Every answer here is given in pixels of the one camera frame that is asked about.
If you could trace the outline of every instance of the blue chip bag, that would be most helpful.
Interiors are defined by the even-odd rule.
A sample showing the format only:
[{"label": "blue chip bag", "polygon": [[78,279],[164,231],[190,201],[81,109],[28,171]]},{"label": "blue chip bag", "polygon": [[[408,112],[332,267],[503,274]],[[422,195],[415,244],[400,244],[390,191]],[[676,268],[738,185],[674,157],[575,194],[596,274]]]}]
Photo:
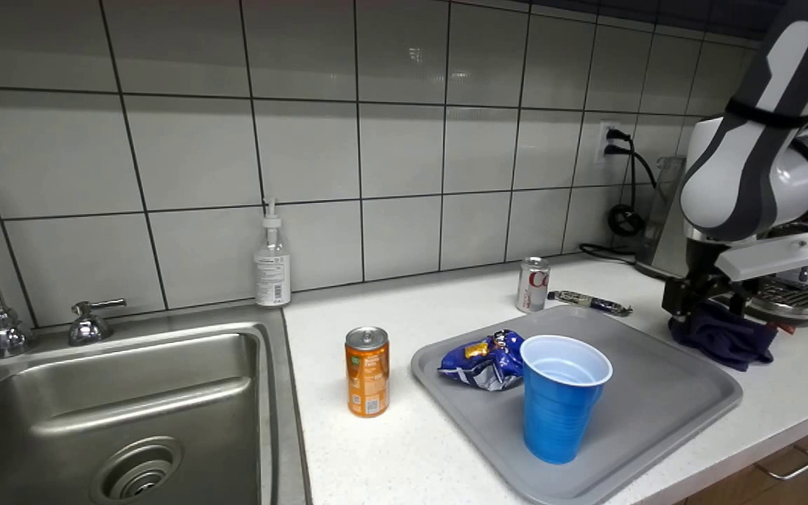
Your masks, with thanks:
[{"label": "blue chip bag", "polygon": [[444,354],[437,373],[478,389],[508,389],[523,384],[523,337],[510,328]]}]

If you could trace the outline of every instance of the sink drain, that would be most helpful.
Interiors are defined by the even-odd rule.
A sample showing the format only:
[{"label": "sink drain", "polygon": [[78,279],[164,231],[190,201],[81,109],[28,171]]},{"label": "sink drain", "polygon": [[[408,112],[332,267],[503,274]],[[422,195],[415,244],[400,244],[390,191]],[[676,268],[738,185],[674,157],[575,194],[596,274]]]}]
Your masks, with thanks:
[{"label": "sink drain", "polygon": [[175,436],[143,436],[109,457],[99,470],[99,491],[106,498],[129,501],[157,491],[179,466],[179,442]]}]

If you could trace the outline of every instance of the soap dispenser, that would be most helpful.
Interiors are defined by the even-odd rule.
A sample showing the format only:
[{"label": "soap dispenser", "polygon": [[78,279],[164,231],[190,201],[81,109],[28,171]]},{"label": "soap dispenser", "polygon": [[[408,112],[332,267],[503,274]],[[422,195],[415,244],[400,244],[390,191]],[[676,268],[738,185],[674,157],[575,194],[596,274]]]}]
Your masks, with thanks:
[{"label": "soap dispenser", "polygon": [[256,248],[256,302],[259,304],[286,304],[293,300],[293,257],[282,238],[282,216],[275,212],[275,199],[263,217],[263,244]]}]

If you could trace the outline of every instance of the orange soda can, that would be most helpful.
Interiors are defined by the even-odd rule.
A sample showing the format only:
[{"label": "orange soda can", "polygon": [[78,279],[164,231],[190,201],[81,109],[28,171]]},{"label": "orange soda can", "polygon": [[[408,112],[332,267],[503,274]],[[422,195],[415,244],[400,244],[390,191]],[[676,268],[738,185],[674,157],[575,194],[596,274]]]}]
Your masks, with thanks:
[{"label": "orange soda can", "polygon": [[349,365],[349,410],[363,417],[383,415],[387,410],[387,334],[380,324],[360,324],[346,337]]}]

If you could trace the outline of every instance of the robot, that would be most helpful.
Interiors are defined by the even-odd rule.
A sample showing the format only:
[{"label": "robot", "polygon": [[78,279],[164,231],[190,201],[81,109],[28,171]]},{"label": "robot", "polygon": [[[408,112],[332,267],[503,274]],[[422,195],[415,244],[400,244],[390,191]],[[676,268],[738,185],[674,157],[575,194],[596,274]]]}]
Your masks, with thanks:
[{"label": "robot", "polygon": [[663,309],[694,314],[731,292],[740,310],[770,274],[808,267],[808,231],[770,230],[808,217],[808,0],[774,20],[738,93],[697,126],[683,181],[688,274],[667,279]]}]

